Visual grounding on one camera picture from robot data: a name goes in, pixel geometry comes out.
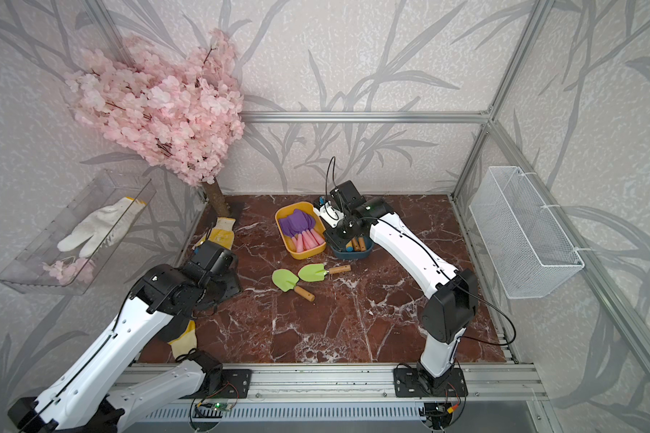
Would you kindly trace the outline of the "purple square shovel pink handle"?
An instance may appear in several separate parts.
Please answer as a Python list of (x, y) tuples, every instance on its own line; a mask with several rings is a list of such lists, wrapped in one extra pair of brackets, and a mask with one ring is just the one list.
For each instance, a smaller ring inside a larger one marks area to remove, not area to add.
[(298, 253), (302, 253), (304, 251), (304, 241), (300, 226), (300, 215), (294, 211), (294, 213), (287, 218), (287, 221), (290, 226), (292, 238), (294, 239), (295, 250)]
[(312, 239), (310, 239), (310, 236), (306, 234), (307, 230), (309, 230), (306, 215), (303, 213), (303, 211), (301, 211), (301, 209), (296, 209), (295, 211), (300, 215), (300, 226), (303, 235), (304, 249), (311, 250), (313, 249), (314, 244), (312, 243)]

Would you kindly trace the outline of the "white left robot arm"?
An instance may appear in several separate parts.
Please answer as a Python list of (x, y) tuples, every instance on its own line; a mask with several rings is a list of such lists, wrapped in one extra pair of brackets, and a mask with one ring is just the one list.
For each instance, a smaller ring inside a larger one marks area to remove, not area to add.
[(38, 396), (18, 400), (9, 420), (21, 432), (122, 432), (182, 397), (221, 391), (221, 362), (198, 349), (153, 379), (125, 390), (112, 387), (160, 330), (180, 335), (195, 310), (217, 308), (238, 295), (237, 263), (231, 250), (207, 241), (181, 267), (160, 264), (147, 271), (87, 351)]

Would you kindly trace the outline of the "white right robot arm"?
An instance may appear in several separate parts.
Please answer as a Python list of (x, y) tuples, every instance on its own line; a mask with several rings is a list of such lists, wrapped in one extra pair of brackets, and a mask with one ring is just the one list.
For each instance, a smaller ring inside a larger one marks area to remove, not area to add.
[(447, 375), (460, 340), (478, 312), (478, 279), (426, 246), (383, 198), (364, 198), (346, 181), (313, 202), (326, 241), (339, 249), (364, 236), (382, 247), (416, 281), (427, 299), (422, 312), (426, 343), (419, 366), (429, 380)]

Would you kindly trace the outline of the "dark teal storage box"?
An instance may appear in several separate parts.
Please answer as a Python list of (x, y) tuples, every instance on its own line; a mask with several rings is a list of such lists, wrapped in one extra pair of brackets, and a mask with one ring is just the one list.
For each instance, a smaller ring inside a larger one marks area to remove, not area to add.
[[(341, 260), (360, 260), (367, 258), (373, 251), (373, 241), (365, 236), (362, 232), (357, 232), (354, 222), (343, 212), (335, 209), (332, 204), (327, 203), (321, 211), (321, 219), (325, 223), (325, 239), (334, 252), (335, 256)], [(363, 236), (366, 241), (366, 252), (347, 252), (346, 245), (354, 237)]]

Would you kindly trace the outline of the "yellow storage box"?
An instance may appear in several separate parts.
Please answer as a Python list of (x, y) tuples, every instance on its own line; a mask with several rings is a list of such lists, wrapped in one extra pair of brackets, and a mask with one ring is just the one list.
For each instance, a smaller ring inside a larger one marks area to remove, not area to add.
[(324, 238), (325, 227), (324, 227), (323, 223), (321, 222), (320, 217), (317, 215), (315, 207), (309, 202), (305, 202), (305, 201), (297, 202), (297, 203), (294, 203), (292, 205), (282, 207), (281, 209), (279, 209), (276, 212), (276, 215), (274, 216), (274, 219), (276, 220), (276, 225), (277, 225), (277, 228), (279, 230), (279, 234), (281, 236), (281, 239), (283, 241), (283, 245), (285, 246), (287, 252), (292, 256), (292, 258), (294, 258), (296, 260), (305, 260), (305, 259), (308, 259), (308, 258), (310, 258), (312, 256), (315, 256), (316, 254), (322, 253), (325, 250), (327, 243), (325, 243), (324, 245), (320, 245), (320, 246), (318, 246), (316, 248), (313, 248), (311, 250), (305, 250), (304, 249), (304, 251), (302, 253), (291, 252), (287, 248), (287, 245), (286, 245), (286, 242), (285, 242), (285, 237), (283, 236), (283, 233), (282, 233), (282, 230), (281, 230), (281, 228), (279, 226), (278, 220), (280, 218), (288, 218), (289, 216), (292, 215), (292, 213), (294, 213), (294, 211), (296, 209), (301, 209), (301, 211), (303, 211), (303, 213), (306, 215), (309, 230), (314, 230), (315, 229), (320, 235), (322, 235), (323, 238)]

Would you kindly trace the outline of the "yellow rubber glove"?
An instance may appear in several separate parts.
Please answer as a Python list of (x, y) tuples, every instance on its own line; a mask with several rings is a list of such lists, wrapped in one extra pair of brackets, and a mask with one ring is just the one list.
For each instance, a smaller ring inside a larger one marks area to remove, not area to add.
[(235, 223), (235, 218), (218, 218), (215, 226), (201, 236), (195, 245), (193, 245), (193, 249), (197, 249), (205, 242), (211, 241), (231, 250), (235, 240), (235, 234), (233, 232)]

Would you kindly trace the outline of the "black and yellow glove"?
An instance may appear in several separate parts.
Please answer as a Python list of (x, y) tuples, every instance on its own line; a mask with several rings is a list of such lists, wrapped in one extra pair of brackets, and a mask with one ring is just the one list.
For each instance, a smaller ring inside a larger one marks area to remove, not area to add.
[(192, 319), (175, 317), (156, 336), (170, 346), (173, 358), (188, 355), (198, 347), (196, 324)]

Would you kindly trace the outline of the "white cotton glove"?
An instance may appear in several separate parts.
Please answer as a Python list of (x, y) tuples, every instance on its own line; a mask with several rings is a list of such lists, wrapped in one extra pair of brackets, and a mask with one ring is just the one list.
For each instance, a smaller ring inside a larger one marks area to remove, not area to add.
[(117, 203), (95, 210), (59, 241), (60, 252), (79, 247), (79, 258), (90, 258), (99, 247), (109, 247), (121, 241), (146, 207), (141, 200), (121, 198)]

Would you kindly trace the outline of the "pink blossom sprig on shelf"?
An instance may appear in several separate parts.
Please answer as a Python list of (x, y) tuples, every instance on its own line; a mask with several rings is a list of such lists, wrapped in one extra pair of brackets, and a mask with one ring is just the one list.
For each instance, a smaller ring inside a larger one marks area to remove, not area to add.
[(43, 270), (60, 285), (68, 285), (76, 281), (89, 284), (94, 280), (96, 265), (87, 258), (68, 257), (64, 261), (56, 261), (53, 264), (44, 263)]

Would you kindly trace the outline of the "pink cherry blossom tree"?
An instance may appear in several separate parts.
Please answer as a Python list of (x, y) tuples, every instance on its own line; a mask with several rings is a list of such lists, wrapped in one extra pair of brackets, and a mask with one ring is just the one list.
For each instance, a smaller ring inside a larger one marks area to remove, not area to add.
[(204, 190), (218, 216), (230, 214), (217, 183), (232, 144), (242, 138), (244, 95), (229, 36), (212, 33), (180, 62), (140, 37), (126, 39), (131, 64), (101, 50), (83, 52), (86, 68), (66, 77), (75, 119), (110, 142)]

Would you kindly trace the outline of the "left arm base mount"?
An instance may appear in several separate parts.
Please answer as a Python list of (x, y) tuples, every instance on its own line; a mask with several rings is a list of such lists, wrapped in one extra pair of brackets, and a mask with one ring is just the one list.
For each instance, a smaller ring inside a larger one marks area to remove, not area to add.
[(247, 398), (252, 370), (225, 369), (218, 359), (196, 348), (193, 348), (189, 354), (175, 358), (179, 364), (188, 360), (200, 366), (205, 376), (199, 389), (187, 395), (187, 398), (218, 397), (236, 400)]

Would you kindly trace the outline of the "clear acrylic wall shelf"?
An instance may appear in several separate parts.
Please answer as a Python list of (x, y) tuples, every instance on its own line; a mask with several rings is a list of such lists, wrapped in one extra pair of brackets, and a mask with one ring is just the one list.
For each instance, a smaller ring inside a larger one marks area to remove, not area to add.
[(155, 193), (149, 178), (101, 171), (0, 272), (0, 283), (21, 294), (84, 294)]

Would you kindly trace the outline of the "aluminium front rail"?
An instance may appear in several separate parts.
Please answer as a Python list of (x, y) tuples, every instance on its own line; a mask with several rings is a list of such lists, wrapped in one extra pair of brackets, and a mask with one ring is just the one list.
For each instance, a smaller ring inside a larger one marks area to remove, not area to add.
[[(225, 364), (251, 372), (243, 402), (393, 402), (395, 392), (409, 390), (394, 377), (395, 364)], [(532, 364), (463, 363), (464, 381), (437, 397), (410, 397), (410, 402), (531, 402), (548, 399)]]

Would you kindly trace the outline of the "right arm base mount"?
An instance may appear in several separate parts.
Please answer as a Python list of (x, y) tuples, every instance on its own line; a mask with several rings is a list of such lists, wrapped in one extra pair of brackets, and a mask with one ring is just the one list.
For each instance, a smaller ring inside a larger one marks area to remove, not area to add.
[(395, 396), (465, 398), (468, 396), (464, 371), (456, 364), (439, 377), (433, 377), (420, 364), (398, 364), (393, 370)]

